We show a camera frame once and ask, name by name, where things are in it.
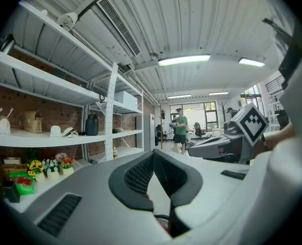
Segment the ceiling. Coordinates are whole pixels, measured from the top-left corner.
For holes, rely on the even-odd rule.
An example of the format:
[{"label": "ceiling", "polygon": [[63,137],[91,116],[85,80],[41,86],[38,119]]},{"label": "ceiling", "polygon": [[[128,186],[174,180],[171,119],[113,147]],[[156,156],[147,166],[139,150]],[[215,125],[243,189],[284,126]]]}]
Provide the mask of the ceiling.
[{"label": "ceiling", "polygon": [[[46,9],[56,20],[76,11],[85,0],[26,1]],[[273,30],[261,22],[271,18],[264,0],[111,1],[141,50],[138,56],[133,55],[96,4],[74,29],[108,62],[133,67],[135,70],[127,75],[129,81],[139,79],[157,101],[180,94],[206,96],[214,91],[235,96],[268,77],[279,65],[271,38]],[[208,62],[159,67],[150,53],[159,58],[195,54],[211,57]],[[264,62],[265,66],[239,64],[241,57]],[[107,79],[103,78],[98,86],[107,89]]]}]

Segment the potted plant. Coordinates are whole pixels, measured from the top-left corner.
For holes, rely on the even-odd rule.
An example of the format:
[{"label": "potted plant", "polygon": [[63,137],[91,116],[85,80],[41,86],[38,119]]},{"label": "potted plant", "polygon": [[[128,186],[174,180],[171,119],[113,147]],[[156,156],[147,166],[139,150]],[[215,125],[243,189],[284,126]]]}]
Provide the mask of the potted plant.
[{"label": "potted plant", "polygon": [[63,175],[71,175],[74,173],[73,159],[65,157],[61,161],[61,170]]},{"label": "potted plant", "polygon": [[59,178],[59,172],[58,172],[58,163],[57,160],[49,160],[46,161],[43,160],[42,164],[44,165],[44,169],[47,172],[48,178],[51,178],[53,180],[56,180]]},{"label": "potted plant", "polygon": [[45,180],[45,176],[43,173],[43,164],[38,160],[33,160],[28,164],[29,167],[29,175],[33,176],[37,182],[43,182]]}]

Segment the man in green shirt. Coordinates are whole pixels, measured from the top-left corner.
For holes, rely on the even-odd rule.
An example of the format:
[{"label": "man in green shirt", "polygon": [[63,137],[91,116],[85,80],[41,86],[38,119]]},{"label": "man in green shirt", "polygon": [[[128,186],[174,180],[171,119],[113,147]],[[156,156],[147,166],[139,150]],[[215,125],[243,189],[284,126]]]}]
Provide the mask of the man in green shirt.
[{"label": "man in green shirt", "polygon": [[179,114],[179,117],[176,118],[176,123],[174,126],[176,128],[176,132],[173,138],[174,146],[173,151],[178,153],[178,143],[182,144],[182,154],[185,153],[185,135],[186,135],[186,125],[187,118],[183,115],[183,109],[178,108],[176,112]]}]

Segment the box on shelf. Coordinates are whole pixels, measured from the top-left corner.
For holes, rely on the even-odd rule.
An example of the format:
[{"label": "box on shelf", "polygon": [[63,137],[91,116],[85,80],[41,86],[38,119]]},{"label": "box on shelf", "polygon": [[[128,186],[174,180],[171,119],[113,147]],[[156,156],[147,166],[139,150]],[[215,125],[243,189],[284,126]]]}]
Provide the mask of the box on shelf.
[{"label": "box on shelf", "polygon": [[15,168],[16,168],[16,164],[2,164],[0,166],[0,168],[3,170],[4,175],[7,179],[7,181],[10,180],[9,178],[9,174],[11,174],[12,172],[14,172]]},{"label": "box on shelf", "polygon": [[126,107],[137,110],[137,98],[129,94],[128,92],[122,91],[115,93],[114,100],[124,104]]},{"label": "box on shelf", "polygon": [[24,130],[31,133],[42,133],[42,118],[35,117],[35,111],[25,112]]},{"label": "box on shelf", "polygon": [[7,157],[4,159],[4,164],[21,164],[20,157]]},{"label": "box on shelf", "polygon": [[16,164],[15,165],[15,170],[13,171],[14,173],[16,172],[23,172],[26,173],[28,171],[28,164],[24,163],[24,164]]}]

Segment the air vent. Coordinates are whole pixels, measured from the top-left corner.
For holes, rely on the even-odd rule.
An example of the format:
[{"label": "air vent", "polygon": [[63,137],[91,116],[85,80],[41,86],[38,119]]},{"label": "air vent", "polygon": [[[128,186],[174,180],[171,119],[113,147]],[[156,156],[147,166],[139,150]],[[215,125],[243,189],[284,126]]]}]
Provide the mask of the air vent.
[{"label": "air vent", "polygon": [[57,237],[80,200],[81,197],[77,195],[67,194],[38,224],[38,227]]},{"label": "air vent", "polygon": [[141,50],[138,47],[137,43],[135,42],[131,33],[128,31],[121,17],[116,12],[116,9],[114,8],[110,0],[99,0],[96,3],[99,5],[101,10],[106,14],[106,16],[109,18],[111,23],[115,26],[115,28],[118,30],[120,35],[123,37],[127,45],[132,50],[133,54],[135,56],[138,56],[141,53]]}]

